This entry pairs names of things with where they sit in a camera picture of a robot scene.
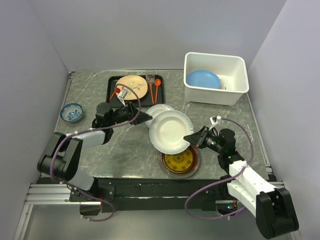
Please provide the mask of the yellow patterned plate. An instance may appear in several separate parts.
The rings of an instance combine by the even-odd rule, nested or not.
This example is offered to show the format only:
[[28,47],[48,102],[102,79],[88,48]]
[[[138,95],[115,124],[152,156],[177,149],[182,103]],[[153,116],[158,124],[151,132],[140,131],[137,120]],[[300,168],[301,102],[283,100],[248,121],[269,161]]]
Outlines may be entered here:
[[165,154],[162,162],[165,167],[173,173],[183,174],[187,172],[194,164],[193,151],[187,148],[178,154]]

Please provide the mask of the beige bird-pattern plate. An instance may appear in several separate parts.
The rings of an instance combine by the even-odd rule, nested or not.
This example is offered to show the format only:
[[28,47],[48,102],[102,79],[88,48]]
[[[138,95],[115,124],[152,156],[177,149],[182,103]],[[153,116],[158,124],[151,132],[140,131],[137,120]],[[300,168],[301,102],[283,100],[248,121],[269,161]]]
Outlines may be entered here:
[[127,75],[121,77],[116,84],[123,84],[132,89],[137,96],[141,99],[148,92],[148,84],[147,81],[138,75]]

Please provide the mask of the red-black lacquer plate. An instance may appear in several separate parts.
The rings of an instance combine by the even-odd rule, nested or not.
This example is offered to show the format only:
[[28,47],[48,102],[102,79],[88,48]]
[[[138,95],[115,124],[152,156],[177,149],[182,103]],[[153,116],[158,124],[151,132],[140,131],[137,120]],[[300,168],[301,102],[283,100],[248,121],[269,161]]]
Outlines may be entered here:
[[[167,168],[165,167],[165,165],[164,165],[164,167],[165,167],[167,170],[169,170],[171,173],[178,174],[178,175],[186,175],[186,174],[190,173],[191,171],[193,171],[193,170],[196,168],[196,165],[197,165],[197,163],[198,163],[198,158],[199,158],[199,157],[198,157],[197,151],[195,150],[195,148],[194,148],[193,146],[190,145],[190,146],[188,147],[188,149],[192,150],[192,152],[193,152],[194,162],[193,162],[192,167],[191,167],[187,172],[185,172],[185,173],[174,173],[174,172],[170,171],[169,169],[167,169]],[[162,153],[162,154],[161,154],[161,157],[160,157],[162,163],[163,163],[163,156],[164,156],[164,155],[167,155],[167,154]]]

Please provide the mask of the clear glass plate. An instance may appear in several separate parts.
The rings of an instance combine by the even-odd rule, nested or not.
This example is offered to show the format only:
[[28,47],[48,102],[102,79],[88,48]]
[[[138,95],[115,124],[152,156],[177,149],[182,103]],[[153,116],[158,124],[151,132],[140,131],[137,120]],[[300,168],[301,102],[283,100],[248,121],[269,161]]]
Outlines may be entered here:
[[167,174],[170,178],[173,178],[173,179],[188,179],[190,177],[192,177],[200,168],[200,165],[201,165],[201,157],[200,157],[200,153],[199,151],[195,148],[197,154],[198,154],[198,163],[196,164],[196,167],[194,170],[192,170],[191,172],[187,173],[187,174],[175,174],[175,173],[172,173],[170,172],[169,170],[167,170],[164,166],[164,164],[162,163],[161,161],[161,154],[163,153],[158,153],[157,155],[157,162],[159,164],[159,167],[161,168],[161,170]]

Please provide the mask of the white scalloped plate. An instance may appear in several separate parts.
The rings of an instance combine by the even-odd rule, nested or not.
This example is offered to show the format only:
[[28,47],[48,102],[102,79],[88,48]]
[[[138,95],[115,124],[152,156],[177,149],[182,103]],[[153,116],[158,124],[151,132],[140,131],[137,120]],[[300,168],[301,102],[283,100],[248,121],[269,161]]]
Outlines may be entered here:
[[167,105],[167,104],[156,104],[156,105],[150,107],[146,111],[146,113],[148,115],[150,115],[152,117],[152,119],[145,122],[146,126],[149,128],[151,123],[152,123],[152,121],[153,121],[153,119],[157,115],[159,115],[160,113],[163,113],[165,111],[172,111],[172,110],[174,110],[174,108],[172,106]]
[[194,133],[194,126],[187,115],[177,110],[158,114],[149,127],[152,145],[161,153],[176,155],[186,150],[190,143],[185,136]]

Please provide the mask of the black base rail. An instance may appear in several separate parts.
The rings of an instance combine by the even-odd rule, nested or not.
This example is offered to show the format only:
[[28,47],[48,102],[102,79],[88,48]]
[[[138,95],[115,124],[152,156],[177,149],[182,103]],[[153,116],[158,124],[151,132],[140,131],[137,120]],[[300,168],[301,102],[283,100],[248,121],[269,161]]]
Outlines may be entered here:
[[[182,210],[187,198],[213,179],[99,178],[95,197],[115,206],[117,211]],[[235,202],[225,183],[201,191],[188,203],[188,209],[215,211],[220,204]]]

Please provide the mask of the blue white porcelain bowl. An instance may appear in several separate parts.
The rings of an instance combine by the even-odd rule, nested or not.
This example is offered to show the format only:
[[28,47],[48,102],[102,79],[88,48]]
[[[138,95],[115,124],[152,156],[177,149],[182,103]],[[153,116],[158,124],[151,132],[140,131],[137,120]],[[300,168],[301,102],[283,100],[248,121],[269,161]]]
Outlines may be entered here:
[[69,103],[60,110],[60,118],[68,123],[76,123],[84,115],[83,107],[78,103]]

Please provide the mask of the orange plastic spoon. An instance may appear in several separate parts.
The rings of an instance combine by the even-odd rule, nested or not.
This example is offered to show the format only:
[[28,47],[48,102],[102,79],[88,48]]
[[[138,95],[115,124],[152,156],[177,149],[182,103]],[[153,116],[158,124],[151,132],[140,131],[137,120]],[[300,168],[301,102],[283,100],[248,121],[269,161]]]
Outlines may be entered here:
[[156,78],[155,79],[155,82],[154,82],[154,85],[156,86],[156,91],[155,91],[155,100],[158,99],[158,89],[159,89],[159,86],[161,85],[161,80],[159,78]]

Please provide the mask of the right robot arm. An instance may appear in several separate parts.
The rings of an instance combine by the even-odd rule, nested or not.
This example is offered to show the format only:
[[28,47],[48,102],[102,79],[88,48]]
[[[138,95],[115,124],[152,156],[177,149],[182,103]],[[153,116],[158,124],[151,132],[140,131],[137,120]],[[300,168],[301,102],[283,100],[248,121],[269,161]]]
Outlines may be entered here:
[[218,153],[218,163],[229,175],[219,181],[219,195],[224,199],[234,197],[239,200],[255,217],[257,228],[265,239],[299,229],[290,192],[269,183],[249,166],[236,150],[234,131],[224,128],[214,134],[204,126],[200,131],[184,136],[184,140],[199,149],[209,148]]

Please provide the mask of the light blue plate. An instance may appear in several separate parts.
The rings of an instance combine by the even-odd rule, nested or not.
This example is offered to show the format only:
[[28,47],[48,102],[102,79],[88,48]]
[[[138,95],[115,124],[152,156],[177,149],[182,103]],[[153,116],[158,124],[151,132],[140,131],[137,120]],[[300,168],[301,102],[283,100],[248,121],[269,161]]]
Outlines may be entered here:
[[199,69],[192,71],[186,76],[186,83],[192,87],[219,89],[221,86],[220,78],[213,72]]

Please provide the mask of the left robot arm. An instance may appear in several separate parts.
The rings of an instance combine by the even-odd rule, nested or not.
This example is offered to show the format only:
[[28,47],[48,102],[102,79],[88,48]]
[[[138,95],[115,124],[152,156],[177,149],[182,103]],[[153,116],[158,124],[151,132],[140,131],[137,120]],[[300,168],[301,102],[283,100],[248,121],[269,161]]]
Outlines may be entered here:
[[70,134],[54,132],[51,135],[37,163],[37,170],[52,180],[59,179],[81,189],[81,195],[93,201],[99,196],[100,189],[92,175],[79,169],[82,150],[108,143],[114,128],[139,125],[152,119],[130,101],[116,110],[108,102],[102,102],[96,107],[90,129]]

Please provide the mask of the black serving tray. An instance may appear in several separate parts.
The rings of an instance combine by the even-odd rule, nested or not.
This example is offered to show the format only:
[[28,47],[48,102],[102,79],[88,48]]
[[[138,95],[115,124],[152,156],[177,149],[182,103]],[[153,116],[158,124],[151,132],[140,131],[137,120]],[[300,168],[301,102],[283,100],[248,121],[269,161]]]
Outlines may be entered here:
[[[140,76],[146,79],[145,75],[135,75],[135,76]],[[117,93],[115,93],[113,98],[109,100],[113,92],[116,91],[115,90],[116,82],[122,77],[124,77],[124,75],[112,76],[107,81],[106,102],[109,103],[112,108],[119,108],[122,106],[122,103],[117,98],[117,95],[118,95]],[[155,75],[155,78],[161,80],[161,85],[158,87],[157,100],[156,100],[156,86],[154,84],[152,85],[154,104],[163,104],[165,102],[164,79],[161,75],[158,75],[158,74]],[[154,105],[152,104],[149,85],[147,84],[147,86],[148,86],[148,90],[146,95],[143,98],[140,98],[142,107],[152,107]]]

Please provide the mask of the clear drinking glass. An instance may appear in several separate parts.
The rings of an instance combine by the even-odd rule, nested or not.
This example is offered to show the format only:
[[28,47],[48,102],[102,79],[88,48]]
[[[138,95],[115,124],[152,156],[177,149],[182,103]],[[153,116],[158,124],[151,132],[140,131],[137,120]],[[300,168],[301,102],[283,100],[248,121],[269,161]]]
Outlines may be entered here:
[[153,84],[155,82],[155,78],[156,78],[155,75],[156,75],[156,72],[152,69],[145,71],[145,79],[148,84]]

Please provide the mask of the white plastic bin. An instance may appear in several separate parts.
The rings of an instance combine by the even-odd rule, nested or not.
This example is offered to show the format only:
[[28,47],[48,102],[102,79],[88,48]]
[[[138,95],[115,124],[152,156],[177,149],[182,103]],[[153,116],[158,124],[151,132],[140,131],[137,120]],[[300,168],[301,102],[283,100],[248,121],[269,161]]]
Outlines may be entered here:
[[[208,70],[220,79],[220,88],[190,86],[187,75],[196,70]],[[240,56],[188,52],[184,57],[184,99],[187,102],[233,106],[246,94],[249,80],[245,60]]]

